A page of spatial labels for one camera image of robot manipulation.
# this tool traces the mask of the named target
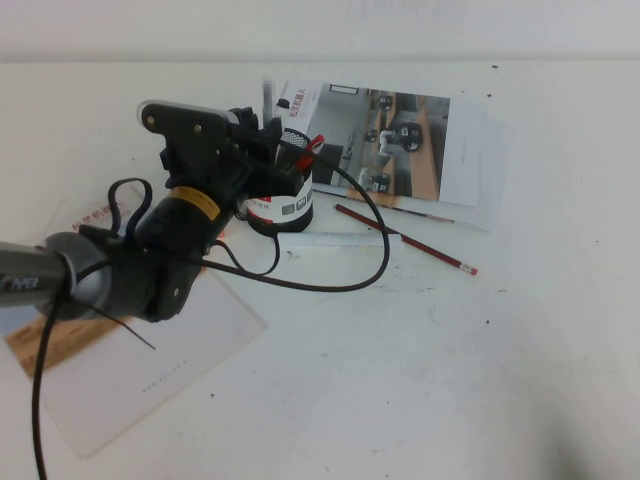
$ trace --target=silver metal tube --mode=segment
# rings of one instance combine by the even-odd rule
[[[53,252],[0,242],[0,307],[51,301],[66,273],[64,259]]]

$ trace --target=black wire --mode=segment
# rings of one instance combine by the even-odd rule
[[[242,266],[237,263],[237,259],[235,259],[235,255],[233,255],[233,253],[231,252],[231,249],[228,248],[228,246],[226,244],[224,244],[223,242],[220,242],[220,246],[226,247],[225,250],[227,250],[227,253],[229,254],[229,257],[231,258],[231,260],[236,264],[236,266],[238,268],[233,268],[233,267],[229,267],[227,265],[223,265],[220,263],[215,263],[215,262],[210,262],[207,260],[195,260],[192,258],[187,258],[187,257],[169,257],[168,260],[169,261],[175,261],[175,262],[181,262],[181,263],[186,263],[186,264],[191,264],[191,265],[198,265],[198,266],[203,266],[203,267],[208,267],[208,268],[213,268],[216,270],[220,270],[223,272],[227,272],[227,273],[232,273],[234,275],[239,275],[241,277],[245,277],[245,278],[249,278],[251,280],[255,280],[258,282],[262,282],[262,283],[268,283],[271,285],[277,285],[280,287],[285,287],[285,288],[292,288],[292,289],[296,289],[296,290],[305,290],[305,291],[312,291],[312,292],[351,292],[354,290],[359,290],[361,288],[364,288],[368,285],[371,285],[372,283],[374,283],[375,281],[377,281],[382,274],[384,273],[384,271],[387,268],[387,265],[389,264],[389,256],[391,253],[391,247],[389,244],[389,232],[387,231],[387,227],[385,226],[384,223],[384,219],[382,218],[382,215],[380,214],[380,211],[378,210],[378,207],[376,207],[375,203],[373,203],[373,200],[371,200],[371,197],[369,197],[369,195],[367,194],[367,192],[358,184],[358,182],[356,182],[356,180],[349,175],[345,170],[341,169],[340,167],[336,167],[335,165],[333,165],[331,162],[329,162],[328,160],[325,160],[322,156],[311,152],[311,151],[307,151],[304,148],[301,147],[297,147],[293,144],[290,144],[288,142],[285,142],[283,140],[280,140],[280,145],[290,148],[296,152],[298,152],[300,155],[307,155],[312,157],[314,160],[319,161],[320,163],[322,163],[323,165],[327,166],[328,168],[330,168],[331,170],[335,171],[336,173],[338,173],[340,176],[342,176],[344,179],[346,179],[355,189],[356,191],[362,195],[362,198],[364,199],[364,201],[367,203],[367,205],[369,205],[369,208],[371,208],[371,211],[373,212],[373,215],[376,217],[376,220],[378,222],[378,224],[380,225],[380,231],[382,233],[382,242],[384,244],[384,254],[382,257],[382,263],[380,264],[380,267],[378,268],[377,272],[375,274],[373,274],[371,277],[369,277],[367,280],[360,282],[360,283],[356,283],[354,285],[345,285],[345,286],[323,286],[323,285],[306,285],[303,283],[296,283],[296,282],[289,282],[286,280],[279,280],[277,278],[269,278],[269,277],[265,277],[264,275],[267,275],[268,273],[271,273],[273,271],[273,269],[277,266],[278,261],[280,259],[280,244],[277,241],[277,238],[274,237],[274,241],[275,241],[275,246],[276,246],[276,259],[274,261],[273,266],[271,267],[271,269],[269,271],[267,271],[264,274],[256,274],[256,273],[251,273],[248,272],[246,270],[244,270],[242,268]],[[118,205],[115,201],[115,192],[117,190],[117,188],[124,184],[124,183],[128,183],[128,182],[132,182],[132,181],[140,181],[144,187],[145,187],[145,197],[144,200],[142,202],[142,205],[136,210],[136,212],[132,215],[131,219],[129,220],[128,224],[127,224],[127,229],[126,229],[126,238],[129,238],[131,242],[133,242],[133,234],[135,232],[135,227],[137,226],[137,223],[140,221],[140,219],[142,218],[142,216],[144,215],[144,213],[147,211],[147,209],[149,208],[149,206],[151,205],[151,199],[152,199],[152,191],[151,191],[151,185],[149,184],[149,182],[147,182],[146,180],[143,179],[139,179],[139,178],[129,178],[129,179],[125,179],[125,180],[120,180],[119,182],[116,182],[115,184],[113,184],[111,186],[111,188],[109,189],[109,206],[111,207],[111,214],[112,214],[112,226],[111,229],[112,231],[117,232],[120,229],[120,222],[121,222],[121,216],[120,216],[120,210],[118,209]],[[87,277],[88,275],[90,275],[91,273],[104,268],[106,266],[109,265],[109,260],[103,260],[101,262],[97,262],[94,265],[82,270],[77,276],[76,276],[76,281],[79,282],[80,280],[82,280],[83,278]],[[65,282],[64,287],[60,290],[60,292],[56,295],[54,303],[53,303],[53,307],[51,309],[51,312],[49,313],[49,316],[44,324],[43,330],[42,330],[42,335],[40,337],[40,346],[38,348],[38,355],[36,357],[36,364],[35,364],[35,368],[34,368],[34,372],[33,372],[33,391],[32,391],[32,395],[31,395],[31,419],[32,419],[32,430],[33,430],[33,450],[34,450],[34,455],[36,458],[36,467],[38,469],[38,475],[40,477],[40,480],[47,480],[47,472],[45,469],[45,465],[44,465],[44,456],[42,453],[42,440],[41,440],[41,435],[40,435],[40,390],[41,390],[41,386],[42,386],[42,374],[44,372],[44,364],[45,364],[45,360],[46,360],[46,356],[47,356],[47,347],[49,344],[49,339],[51,338],[51,331],[53,330],[53,326],[56,322],[56,319],[58,317],[58,314],[60,313],[60,308],[62,307],[62,304],[64,303],[64,301],[67,298],[67,287],[68,287],[68,281]],[[129,332],[131,332],[133,335],[135,335],[138,339],[140,339],[142,342],[144,342],[146,345],[148,345],[150,348],[153,348],[155,350],[155,347],[153,345],[151,345],[149,342],[147,342],[144,338],[142,338],[140,335],[138,335],[132,328],[130,328],[128,325],[126,325],[124,322],[121,322],[120,320],[117,320],[109,315],[107,315],[105,312],[102,312],[101,310],[97,309],[96,307],[89,305],[89,304],[81,304],[84,307],[90,308],[92,310],[94,310],[96,313],[98,313],[98,315],[102,315],[105,318],[108,318],[109,320],[112,320],[120,325],[122,325],[123,327],[125,327]]]
[[[264,273],[257,273],[256,275],[260,275],[261,277],[265,275],[269,275],[271,272],[273,272],[276,269],[276,267],[278,266],[278,263],[280,263],[280,242],[278,241],[277,235],[273,237],[273,244],[276,248],[276,254],[273,259],[273,264],[271,265],[271,268],[269,268],[269,270],[267,270]],[[224,243],[222,240],[216,240],[214,245],[218,247],[222,247],[227,252],[227,255],[229,255],[229,258],[231,259],[233,264],[236,267],[238,267],[238,270],[241,270],[243,272],[247,271],[247,269],[240,264],[240,262],[238,261],[238,259],[236,258],[236,256],[233,254],[233,252],[231,251],[231,249],[226,243]]]
[[[111,232],[118,233],[122,217],[120,216],[118,202],[116,202],[116,191],[125,183],[131,182],[140,182],[142,184],[144,187],[144,198],[142,199],[142,203],[138,209],[133,213],[133,215],[131,215],[131,218],[127,222],[124,240],[129,244],[133,244],[138,222],[142,219],[144,214],[147,213],[147,210],[149,210],[149,207],[151,206],[151,202],[153,200],[153,189],[151,188],[151,184],[144,178],[124,178],[111,185],[111,187],[109,187],[109,192],[107,193],[107,200],[109,202],[109,208],[111,209]]]
[[[42,335],[40,336],[40,346],[38,347],[38,356],[36,357],[35,368],[33,369],[33,390],[31,393],[31,429],[33,432],[33,453],[36,457],[36,467],[40,480],[47,480],[47,471],[44,465],[44,455],[42,453],[42,439],[40,435],[40,389],[42,387],[42,374],[44,372],[44,363],[47,358],[47,347],[51,338],[51,331],[56,323],[62,304],[67,296],[67,284],[61,288],[53,301],[53,307],[47,317]]]
[[[356,283],[356,284],[353,284],[353,285],[344,285],[344,286],[342,286],[342,285],[340,285],[340,286],[308,285],[308,284],[304,284],[304,283],[297,283],[297,282],[289,282],[287,280],[280,280],[280,279],[277,279],[277,278],[264,277],[264,276],[261,276],[261,275],[255,274],[255,273],[243,271],[243,270],[240,270],[238,268],[229,267],[229,266],[223,265],[221,263],[211,262],[211,261],[204,260],[204,259],[203,260],[198,260],[198,259],[189,258],[189,257],[168,257],[167,260],[168,261],[173,261],[173,262],[186,263],[186,264],[189,264],[189,265],[197,265],[197,266],[201,266],[201,267],[212,268],[214,270],[220,270],[222,272],[231,273],[233,275],[238,275],[240,277],[248,278],[250,280],[255,280],[257,282],[268,283],[270,285],[276,285],[278,287],[284,287],[284,288],[291,288],[291,289],[294,289],[294,290],[304,290],[304,291],[307,291],[307,292],[324,292],[324,293],[353,292],[355,290],[360,290],[362,288],[365,288],[365,287],[375,283],[383,275],[384,271],[386,270],[387,265],[389,264],[389,256],[391,254],[391,246],[389,244],[389,232],[387,231],[387,227],[386,227],[386,225],[384,223],[384,219],[382,218],[382,215],[380,214],[380,210],[378,210],[378,207],[376,206],[376,204],[373,203],[373,200],[371,200],[371,197],[365,191],[365,189],[362,188],[360,186],[360,184],[351,175],[349,175],[345,170],[341,169],[340,167],[337,167],[337,166],[333,165],[331,162],[329,162],[328,160],[325,160],[321,155],[318,155],[317,153],[310,152],[310,151],[308,151],[308,150],[306,150],[304,148],[298,147],[298,146],[290,144],[288,142],[284,142],[282,140],[279,143],[281,145],[283,145],[283,146],[286,146],[287,148],[291,148],[292,150],[297,151],[300,155],[304,154],[304,155],[312,157],[314,160],[319,161],[320,163],[322,163],[326,167],[328,167],[331,170],[333,170],[334,172],[338,173],[338,175],[343,177],[345,180],[347,180],[353,186],[353,188],[355,188],[356,191],[360,195],[362,195],[362,198],[367,203],[367,205],[369,205],[369,208],[373,212],[373,215],[376,217],[376,221],[380,225],[380,231],[382,233],[382,243],[384,245],[384,254],[383,254],[383,257],[382,257],[382,262],[380,263],[380,267],[378,268],[376,273],[374,273],[367,280],[364,280],[364,281],[362,281],[360,283]]]
[[[100,262],[94,263],[93,265],[85,268],[84,270],[80,270],[80,272],[76,275],[76,283],[80,283],[80,280],[91,275],[93,272],[97,272],[101,268],[108,267],[111,265],[111,260],[106,259]]]
[[[133,335],[134,337],[136,337],[138,340],[140,340],[142,343],[144,343],[147,347],[156,350],[156,347],[154,347],[153,345],[151,345],[148,341],[146,341],[142,335],[140,335],[139,333],[137,333],[133,328],[131,328],[129,325],[127,325],[125,322],[123,322],[122,320],[118,320],[115,317],[112,317],[111,315],[109,315],[106,312],[103,312],[102,310],[100,310],[97,307],[94,307],[93,305],[89,304],[89,303],[83,303],[83,302],[77,302],[75,300],[71,300],[70,302],[73,305],[77,305],[79,307],[84,307],[84,308],[88,308],[90,310],[93,310],[94,312],[96,312],[98,315],[100,315],[101,317],[106,318],[107,320],[111,320],[112,322],[117,323],[118,325],[120,325],[121,327],[124,327],[129,333],[131,333],[131,335]]]

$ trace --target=photograph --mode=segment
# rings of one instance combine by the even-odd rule
[[[381,205],[399,197],[475,204],[482,115],[448,97],[318,82],[288,82],[283,125],[314,138]],[[358,198],[349,182],[315,163],[314,189]]]

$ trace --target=red pencil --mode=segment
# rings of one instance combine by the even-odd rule
[[[369,225],[370,227],[373,227],[377,230],[381,230],[380,224],[375,220],[371,220],[365,217],[364,215],[360,215],[359,213],[354,212],[353,210],[350,210],[347,207],[340,204],[336,204],[335,208],[339,212],[342,212],[345,215],[349,215],[351,218],[355,218],[356,220],[359,220],[362,223]],[[473,268],[467,265],[466,263],[462,263],[460,260],[456,260],[455,258],[452,258],[449,255],[445,255],[444,253],[439,252],[435,248],[428,247],[424,243],[420,243],[419,241],[405,235],[404,233],[400,233],[397,230],[394,230],[393,228],[389,228],[389,227],[387,227],[387,231],[389,233],[399,234],[403,242],[406,242],[409,245],[416,247],[417,249],[422,250],[425,253],[428,253],[429,255],[433,255],[434,257],[439,258],[443,262],[447,262],[449,265],[453,265],[454,267],[459,268],[460,270],[463,270],[467,273],[470,273],[471,275],[476,275],[478,273],[477,268]]]

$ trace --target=yellow label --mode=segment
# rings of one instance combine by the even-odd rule
[[[207,217],[209,217],[209,220],[212,221],[215,220],[220,213],[220,207],[218,207],[218,204],[195,188],[175,187],[171,189],[169,195],[167,196],[172,198],[180,198],[192,205],[195,205],[200,210],[202,210],[207,215]]]

